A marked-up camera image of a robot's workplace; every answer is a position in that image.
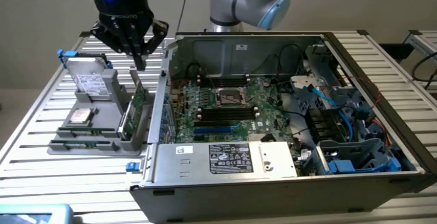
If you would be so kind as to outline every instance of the motherboard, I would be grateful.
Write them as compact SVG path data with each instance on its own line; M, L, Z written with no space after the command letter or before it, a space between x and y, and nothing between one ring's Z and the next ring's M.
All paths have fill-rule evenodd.
M176 142L289 142L287 115L267 101L276 95L271 82L265 77L176 82Z

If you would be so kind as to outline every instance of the green circuit board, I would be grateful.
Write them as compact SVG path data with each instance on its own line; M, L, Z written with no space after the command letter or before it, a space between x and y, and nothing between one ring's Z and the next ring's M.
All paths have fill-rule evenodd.
M173 101L175 114L176 114L176 142L192 143L192 142L235 142L249 141L261 134L272 134L276 141L292 141L289 136L291 131L283 123L287 118L287 114L277 111L267 102L272 85L263 87L263 82L269 82L269 79L257 78L251 81L244 87L223 88L228 92L237 92L243 94L244 101L232 102L228 99L227 104L217 104L217 89L219 88L200 88L195 82L188 82L179 87L177 101ZM201 108L236 108L236 107L257 107L259 116L252 120L232 120L231 121L231 133L219 134L201 134L203 140L193 140L195 134L193 123L197 120L196 110Z

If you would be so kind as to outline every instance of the metal slatted table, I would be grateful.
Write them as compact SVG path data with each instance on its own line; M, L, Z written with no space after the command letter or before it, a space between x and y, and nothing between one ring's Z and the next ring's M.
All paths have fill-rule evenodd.
M424 56L437 52L437 31L410 31L403 43L408 43ZM437 81L430 83L427 92L437 96Z
M388 100L430 153L437 157L437 108L428 94L382 52L368 36L334 32L382 95ZM133 88L128 68L133 62L93 37L80 38L73 49L105 53L118 81ZM162 53L146 60L142 85L154 91ZM58 69L0 151L0 204L66 203L74 223L146 223L126 192L125 164L132 158L48 155L46 144L74 103L74 84ZM437 223L437 185L403 194L370 213L312 215L216 223Z

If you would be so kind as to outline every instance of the white wall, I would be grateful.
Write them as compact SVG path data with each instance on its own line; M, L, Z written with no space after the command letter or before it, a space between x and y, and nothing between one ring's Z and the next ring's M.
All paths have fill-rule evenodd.
M181 0L148 0L175 32ZM276 30L366 29L400 41L407 29L437 29L437 0L291 0ZM0 0L0 87L41 88L58 66L54 52L97 19L92 0ZM208 0L187 0L181 31L207 27Z

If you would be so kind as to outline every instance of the blue plastic clip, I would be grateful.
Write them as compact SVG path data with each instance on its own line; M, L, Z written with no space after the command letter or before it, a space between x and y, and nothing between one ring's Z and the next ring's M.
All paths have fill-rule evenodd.
M64 53L64 57L76 57L77 56L77 52L76 51L66 51L65 53Z
M64 57L62 53L64 53L64 50L62 50L62 49L58 49L57 52L56 52L56 54L57 54L57 59L60 60L61 67L62 67L64 69L66 69L66 67L65 67L65 63L64 63L64 61L62 61L62 59L61 59L61 58Z
M125 172L137 172L138 171L138 163L129 162L125 164Z
M108 61L108 63L106 63L106 68L108 69L113 69L113 65L112 65L112 62L110 61Z

